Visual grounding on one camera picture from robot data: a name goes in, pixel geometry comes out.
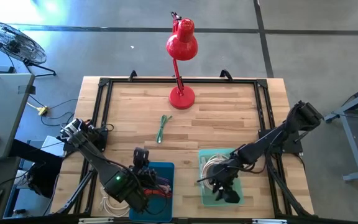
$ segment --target fan guard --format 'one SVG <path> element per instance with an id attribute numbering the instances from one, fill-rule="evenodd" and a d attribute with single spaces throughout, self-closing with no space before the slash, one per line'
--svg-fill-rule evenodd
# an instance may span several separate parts
<path id="1" fill-rule="evenodd" d="M 43 48 L 21 31 L 0 22 L 0 51 L 22 62 L 39 65 L 47 61 Z"/>

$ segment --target teal tray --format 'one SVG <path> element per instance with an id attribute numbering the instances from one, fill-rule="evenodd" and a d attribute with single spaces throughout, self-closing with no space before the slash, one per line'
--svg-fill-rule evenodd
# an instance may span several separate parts
<path id="1" fill-rule="evenodd" d="M 216 154 L 224 155 L 229 157 L 230 152 L 234 149 L 202 149 L 198 151 L 198 167 L 199 167 L 199 176 L 201 178 L 201 171 L 203 169 L 203 161 L 208 161 L 209 158 Z M 244 195 L 242 194 L 241 181 L 238 178 L 235 178 L 233 181 L 233 189 L 239 194 L 240 201 L 239 203 L 227 203 L 223 199 L 215 201 L 216 194 L 212 194 L 212 190 L 204 186 L 203 182 L 200 182 L 201 190 L 201 201 L 204 206 L 230 206 L 230 205 L 242 205 L 244 204 Z"/>

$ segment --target blue container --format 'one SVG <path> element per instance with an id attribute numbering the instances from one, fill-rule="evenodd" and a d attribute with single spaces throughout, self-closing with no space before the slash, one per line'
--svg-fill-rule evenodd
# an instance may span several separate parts
<path id="1" fill-rule="evenodd" d="M 175 174 L 175 165 L 171 162 L 150 162 L 149 167 L 157 172 L 157 176 L 167 178 L 171 182 L 172 197 L 168 198 L 167 206 L 164 211 L 158 215 L 151 215 L 147 212 L 143 214 L 136 213 L 131 209 L 129 219 L 137 222 L 170 222 L 173 210 L 173 178 Z M 151 213 L 157 213 L 165 205 L 165 198 L 158 195 L 149 196 L 148 210 Z"/>

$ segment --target lamp shade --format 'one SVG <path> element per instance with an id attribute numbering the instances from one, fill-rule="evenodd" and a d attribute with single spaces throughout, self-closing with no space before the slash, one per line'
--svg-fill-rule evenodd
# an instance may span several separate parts
<path id="1" fill-rule="evenodd" d="M 194 37 L 194 22 L 185 18 L 179 22 L 178 29 L 167 41 L 167 51 L 176 60 L 190 60 L 198 51 Z"/>

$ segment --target gray desk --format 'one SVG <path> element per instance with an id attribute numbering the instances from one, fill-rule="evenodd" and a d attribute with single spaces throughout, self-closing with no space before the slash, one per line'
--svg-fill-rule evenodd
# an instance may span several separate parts
<path id="1" fill-rule="evenodd" d="M 23 92 L 25 92 L 25 87 L 32 85 L 33 82 L 34 76 L 31 74 L 0 75 L 0 183 L 16 176 L 20 158 L 6 157 L 11 150 L 25 103 L 29 97 L 28 93 Z M 0 218 L 4 214 L 12 185 L 13 180 L 1 186 L 4 194 L 0 203 Z"/>
<path id="2" fill-rule="evenodd" d="M 31 74 L 0 75 L 0 158 L 9 155 L 33 82 Z"/>

